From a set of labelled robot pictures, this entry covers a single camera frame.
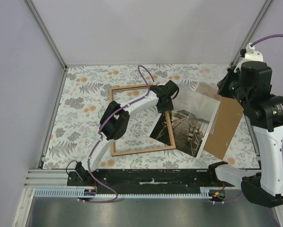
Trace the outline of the boardwalk landscape photo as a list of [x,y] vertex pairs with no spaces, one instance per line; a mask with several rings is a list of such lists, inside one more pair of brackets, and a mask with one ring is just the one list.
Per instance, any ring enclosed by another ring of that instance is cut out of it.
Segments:
[[185,110],[170,111],[176,149],[200,158],[209,135],[209,121]]

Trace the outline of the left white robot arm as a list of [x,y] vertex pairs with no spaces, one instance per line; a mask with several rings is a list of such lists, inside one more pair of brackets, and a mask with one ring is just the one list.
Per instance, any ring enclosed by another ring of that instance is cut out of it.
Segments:
[[100,120],[98,141],[93,146],[87,162],[79,162],[82,167],[88,169],[79,172],[77,177],[79,182],[85,186],[92,184],[93,172],[97,170],[110,145],[126,133],[130,117],[150,107],[156,107],[158,113],[172,111],[174,109],[172,100],[176,98],[179,90],[176,83],[169,80],[164,85],[147,85],[146,92],[129,101],[110,102]]

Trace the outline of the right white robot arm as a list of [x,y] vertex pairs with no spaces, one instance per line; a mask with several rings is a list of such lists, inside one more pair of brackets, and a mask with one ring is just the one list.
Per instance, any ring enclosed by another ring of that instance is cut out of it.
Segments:
[[235,99],[254,130],[261,171],[232,167],[227,162],[209,165],[206,180],[211,186],[229,183],[242,190],[256,205],[274,208],[283,204],[283,96],[271,94],[272,69],[261,61],[246,61],[229,69],[218,82],[218,94]]

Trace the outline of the wooden picture frame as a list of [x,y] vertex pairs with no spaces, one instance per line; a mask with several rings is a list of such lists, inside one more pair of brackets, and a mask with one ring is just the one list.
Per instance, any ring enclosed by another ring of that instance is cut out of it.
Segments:
[[158,113],[156,107],[130,114],[124,137],[111,145],[111,156],[133,155],[175,149],[170,112]]

